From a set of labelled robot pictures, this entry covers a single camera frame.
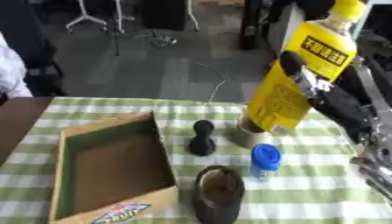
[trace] yellow bottle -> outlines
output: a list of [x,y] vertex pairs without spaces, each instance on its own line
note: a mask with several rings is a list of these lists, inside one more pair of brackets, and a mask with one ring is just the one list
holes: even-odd
[[[284,50],[298,53],[310,70],[333,82],[357,53],[348,31],[364,10],[360,0],[337,0],[328,19],[303,22]],[[263,130],[283,133],[295,128],[309,108],[277,61],[250,102],[248,117]]]

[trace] bottle cap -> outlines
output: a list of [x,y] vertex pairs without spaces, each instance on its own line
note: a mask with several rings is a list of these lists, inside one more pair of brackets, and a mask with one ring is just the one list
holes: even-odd
[[341,18],[358,22],[366,9],[366,5],[361,0],[336,0],[331,8],[331,14],[336,14]]
[[282,154],[274,145],[261,143],[252,150],[252,162],[263,170],[276,171],[279,168]]

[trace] black rubber stopper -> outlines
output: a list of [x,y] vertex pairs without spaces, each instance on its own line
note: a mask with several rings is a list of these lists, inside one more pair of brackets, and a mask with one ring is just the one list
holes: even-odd
[[196,137],[189,143],[189,151],[196,156],[204,157],[215,151],[215,142],[210,138],[214,131],[214,125],[206,120],[197,121],[193,125]]
[[201,171],[194,183],[194,212],[203,224],[233,224],[240,212],[245,187],[233,169],[211,165]]

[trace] blue bottle cap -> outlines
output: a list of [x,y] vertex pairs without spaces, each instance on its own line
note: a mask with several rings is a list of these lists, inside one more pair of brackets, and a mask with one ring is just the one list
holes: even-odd
[[281,152],[274,145],[261,143],[252,150],[252,162],[267,171],[276,171],[282,159]]

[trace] black chair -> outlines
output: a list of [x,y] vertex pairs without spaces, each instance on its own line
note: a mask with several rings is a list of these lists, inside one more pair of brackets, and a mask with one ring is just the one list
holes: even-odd
[[22,58],[28,73],[25,81],[34,96],[64,96],[64,73],[54,60],[56,48],[39,29],[33,8],[25,0],[0,1],[0,32]]

